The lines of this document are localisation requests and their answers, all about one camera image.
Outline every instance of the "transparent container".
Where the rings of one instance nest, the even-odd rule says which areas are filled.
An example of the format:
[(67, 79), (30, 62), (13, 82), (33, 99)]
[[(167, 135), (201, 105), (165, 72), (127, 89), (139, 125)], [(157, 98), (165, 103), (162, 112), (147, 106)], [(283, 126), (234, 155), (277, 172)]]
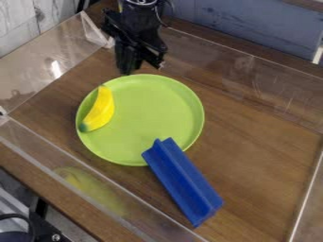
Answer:
[[(158, 71), (146, 64), (137, 73), (178, 79), (202, 100), (205, 131), (187, 154), (223, 197), (217, 216), (194, 229), (150, 169), (103, 161), (83, 146), (78, 107), (121, 74), (82, 15), (0, 60), (0, 90), (30, 94), (3, 101), (0, 150), (10, 148), (145, 241), (320, 241), (322, 79), (177, 29), (162, 35), (167, 65)], [(19, 60), (33, 75), (17, 68)]]

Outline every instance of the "banana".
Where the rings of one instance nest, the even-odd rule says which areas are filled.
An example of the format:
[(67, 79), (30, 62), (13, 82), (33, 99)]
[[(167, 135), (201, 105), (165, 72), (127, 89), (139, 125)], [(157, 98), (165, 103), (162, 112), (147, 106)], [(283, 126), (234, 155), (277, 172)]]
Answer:
[(102, 85), (94, 107), (81, 123), (81, 131), (90, 132), (103, 127), (110, 122), (114, 113), (114, 96), (110, 89)]

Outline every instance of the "brown wood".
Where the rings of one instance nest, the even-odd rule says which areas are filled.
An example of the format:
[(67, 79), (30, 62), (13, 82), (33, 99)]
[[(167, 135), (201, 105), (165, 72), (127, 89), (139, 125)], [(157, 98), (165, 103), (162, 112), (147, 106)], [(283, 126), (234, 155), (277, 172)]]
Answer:
[[(101, 14), (105, 8), (118, 9), (117, 0), (102, 0), (91, 9), (87, 10), (87, 13), (94, 20), (98, 26), (102, 26), (105, 18)], [(273, 48), (265, 47), (257, 43), (253, 43), (247, 40), (239, 39), (229, 34), (225, 34), (214, 29), (195, 25), (185, 20), (175, 19), (173, 28), (182, 30), (209, 41), (219, 43), (227, 47), (238, 49), (239, 51), (249, 53), (259, 58), (263, 58), (269, 61), (274, 61), (282, 65), (289, 66), (299, 71), (311, 73), (313, 75), (323, 78), (323, 68), (313, 64), (310, 61), (303, 60), (287, 53), (283, 53)]]
[(101, 241), (142, 241), (119, 223), (37, 166), (0, 144), (0, 167)]
[[(119, 76), (113, 62), (114, 56), (101, 50), (13, 117), (191, 226), (150, 170), (105, 162), (85, 148), (75, 133), (82, 99), (101, 83)], [(146, 65), (141, 73), (158, 71)], [(309, 182), (321, 136), (247, 107), (217, 89), (175, 78), (195, 90), (206, 108), (205, 132), (189, 155), (226, 201), (219, 214), (197, 232), (211, 241), (282, 241)]]
[[(177, 25), (214, 41), (227, 42), (231, 47), (241, 47), (243, 51), (257, 51), (261, 56), (305, 71), (313, 70), (323, 77), (322, 70), (303, 60), (237, 41), (203, 27), (185, 22), (177, 22)], [(225, 199), (218, 215), (197, 232), (217, 242), (285, 241), (321, 150), (321, 135), (223, 95), (219, 84), (225, 74), (214, 60), (203, 66), (178, 56), (170, 55), (169, 58), (186, 71), (189, 78), (203, 77), (197, 82), (173, 76), (194, 89), (205, 105), (206, 127), (189, 155)], [(114, 63), (114, 56), (102, 49), (14, 112), (13, 117), (193, 229), (150, 169), (103, 161), (85, 148), (75, 132), (75, 114), (83, 98), (99, 84), (121, 76)], [(138, 73), (171, 76), (147, 65)], [(87, 231), (103, 241), (137, 241), (119, 225), (113, 224), (109, 229), (107, 224), (110, 227), (113, 221), (93, 205), (70, 194), (57, 181), (3, 147), (0, 150), (6, 154), (0, 160), (6, 169)], [(61, 199), (67, 197), (70, 202), (62, 202)]]
[(285, 0), (285, 2), (314, 11), (323, 11), (323, 3), (317, 0)]

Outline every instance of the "blue block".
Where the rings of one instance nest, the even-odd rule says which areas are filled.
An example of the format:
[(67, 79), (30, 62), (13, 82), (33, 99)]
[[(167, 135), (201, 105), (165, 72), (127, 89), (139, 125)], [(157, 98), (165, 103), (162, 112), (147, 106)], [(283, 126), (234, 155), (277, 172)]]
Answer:
[(165, 142), (157, 139), (143, 157), (182, 212), (198, 227), (223, 204), (214, 187), (173, 138)]

